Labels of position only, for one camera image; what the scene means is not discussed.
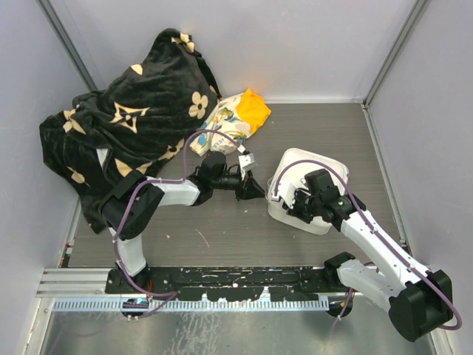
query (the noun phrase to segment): white wall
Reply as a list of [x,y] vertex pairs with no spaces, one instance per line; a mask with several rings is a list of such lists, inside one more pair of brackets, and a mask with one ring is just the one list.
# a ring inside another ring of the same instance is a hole
[[432,1],[372,104],[414,254],[454,286],[472,352],[473,3]]
[[86,91],[39,6],[0,4],[0,354],[18,354],[76,196],[42,161],[38,125]]
[[414,0],[51,2],[102,89],[175,27],[194,36],[224,95],[347,101],[366,97]]

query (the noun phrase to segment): orange cloth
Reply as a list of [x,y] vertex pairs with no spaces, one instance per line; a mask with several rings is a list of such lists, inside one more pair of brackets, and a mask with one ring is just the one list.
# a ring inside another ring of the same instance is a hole
[[271,114],[271,110],[265,105],[265,99],[252,92],[251,89],[246,90],[242,95],[236,112],[240,120],[250,124],[251,134],[254,134]]

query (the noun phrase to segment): blanket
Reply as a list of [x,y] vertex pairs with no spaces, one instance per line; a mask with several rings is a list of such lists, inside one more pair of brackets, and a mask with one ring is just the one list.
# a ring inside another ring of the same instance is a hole
[[112,187],[132,170],[155,176],[217,105],[195,47],[190,35],[164,30],[143,63],[40,125],[44,163],[74,187],[95,233],[106,227],[98,205]]

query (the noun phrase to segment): floor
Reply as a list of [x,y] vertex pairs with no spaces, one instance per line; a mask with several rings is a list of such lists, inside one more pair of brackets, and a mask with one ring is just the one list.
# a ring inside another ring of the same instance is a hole
[[[370,133],[359,104],[272,104],[266,124],[245,146],[254,153],[261,186],[276,171],[282,154],[300,148],[334,158],[348,166],[349,185],[378,223],[395,240],[399,234],[384,187]],[[202,160],[189,155],[189,169]],[[237,162],[237,154],[228,156]],[[182,155],[165,166],[163,178],[181,178]],[[151,266],[321,266],[342,252],[362,262],[364,253],[331,229],[324,236],[282,224],[268,215],[264,199],[240,201],[233,192],[215,192],[199,207],[158,209],[143,235]],[[113,266],[111,237],[96,235],[81,218],[70,266]]]
[[363,296],[331,331],[333,321],[323,311],[166,312],[139,322],[115,312],[55,312],[40,354],[436,354],[430,335],[407,342]]

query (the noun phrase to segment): gray wood tabletop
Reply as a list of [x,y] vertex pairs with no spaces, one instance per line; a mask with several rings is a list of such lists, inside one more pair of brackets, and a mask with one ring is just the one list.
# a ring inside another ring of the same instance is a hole
[[[282,154],[289,148],[339,160],[350,170],[350,188],[384,230],[399,240],[360,105],[268,106],[273,110],[271,116],[245,143],[259,164],[253,171],[259,184],[266,189]],[[237,155],[229,155],[228,163],[236,163]],[[189,152],[188,160],[192,171],[202,158]],[[181,153],[160,176],[181,178],[182,174]],[[230,191],[215,191],[212,199],[198,207],[158,209],[143,233],[143,249],[151,266],[321,266],[342,251],[368,261],[355,243],[334,228],[323,236],[295,229],[271,218],[265,199],[238,202]],[[109,232],[94,234],[81,217],[69,265],[113,266],[114,262]]]

